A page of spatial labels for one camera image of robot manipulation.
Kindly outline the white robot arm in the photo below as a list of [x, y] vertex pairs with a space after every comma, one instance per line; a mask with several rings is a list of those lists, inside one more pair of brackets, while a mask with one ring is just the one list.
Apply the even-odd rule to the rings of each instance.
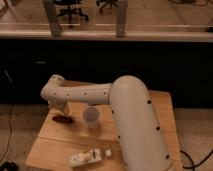
[[41, 90], [51, 105], [68, 101], [108, 104], [116, 127], [126, 171], [174, 171], [159, 119], [146, 85], [126, 75], [113, 83], [65, 87], [52, 75]]

